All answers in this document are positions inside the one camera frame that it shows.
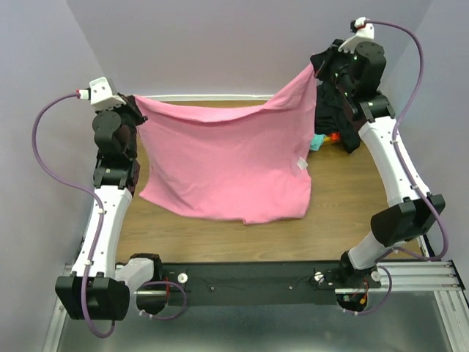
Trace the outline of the pink t shirt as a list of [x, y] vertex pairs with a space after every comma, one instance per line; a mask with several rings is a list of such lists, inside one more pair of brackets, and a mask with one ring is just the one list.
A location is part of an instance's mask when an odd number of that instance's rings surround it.
[[317, 83], [308, 65], [267, 102], [180, 106], [137, 97], [149, 160], [141, 191], [181, 216], [262, 224], [305, 216]]

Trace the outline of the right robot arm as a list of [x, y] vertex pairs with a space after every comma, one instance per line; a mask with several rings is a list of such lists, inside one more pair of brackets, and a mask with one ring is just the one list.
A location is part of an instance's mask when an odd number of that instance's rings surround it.
[[343, 106], [347, 120], [369, 149], [380, 174], [388, 208], [373, 215], [369, 234], [346, 251], [334, 274], [345, 287], [354, 287], [374, 270], [377, 261], [402, 244], [426, 234], [446, 206], [419, 177], [400, 137], [389, 99], [378, 87], [386, 65], [381, 45], [360, 40], [353, 52], [336, 39], [311, 56], [321, 86]]

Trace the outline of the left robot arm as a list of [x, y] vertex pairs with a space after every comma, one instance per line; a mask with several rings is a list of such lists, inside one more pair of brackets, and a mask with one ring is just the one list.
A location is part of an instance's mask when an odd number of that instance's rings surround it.
[[157, 288], [163, 267], [156, 254], [130, 257], [116, 269], [117, 244], [123, 220], [139, 180], [137, 127], [147, 118], [132, 95], [92, 121], [98, 148], [93, 172], [94, 205], [80, 253], [71, 273], [56, 280], [55, 291], [73, 320], [123, 320], [133, 294], [141, 287]]

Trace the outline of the black t shirt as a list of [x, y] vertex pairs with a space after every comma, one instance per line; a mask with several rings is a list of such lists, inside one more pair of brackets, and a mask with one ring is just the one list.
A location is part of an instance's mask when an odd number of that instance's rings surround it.
[[317, 86], [314, 132], [316, 135], [338, 133], [343, 149], [351, 154], [361, 145], [361, 139], [343, 111], [341, 97], [332, 84]]

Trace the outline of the orange t shirt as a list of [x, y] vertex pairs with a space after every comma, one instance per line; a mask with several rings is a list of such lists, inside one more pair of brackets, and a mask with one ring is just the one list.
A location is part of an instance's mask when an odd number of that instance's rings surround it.
[[340, 133], [331, 133], [324, 137], [323, 143], [324, 144], [335, 144], [341, 142]]

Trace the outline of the teal t shirt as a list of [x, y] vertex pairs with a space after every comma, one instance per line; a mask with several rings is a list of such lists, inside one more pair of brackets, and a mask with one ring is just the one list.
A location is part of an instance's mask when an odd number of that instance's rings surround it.
[[309, 145], [309, 150], [313, 152], [318, 151], [323, 145], [326, 137], [327, 136], [325, 134], [314, 134]]

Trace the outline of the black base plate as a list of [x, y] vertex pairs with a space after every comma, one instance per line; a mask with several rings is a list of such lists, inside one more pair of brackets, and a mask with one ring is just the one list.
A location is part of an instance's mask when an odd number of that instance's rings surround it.
[[379, 288], [371, 271], [341, 274], [337, 260], [287, 262], [163, 263], [156, 277], [176, 282], [181, 288], [151, 285], [137, 302], [155, 308], [167, 303], [196, 306], [248, 306], [277, 304], [334, 305], [339, 294], [362, 288]]

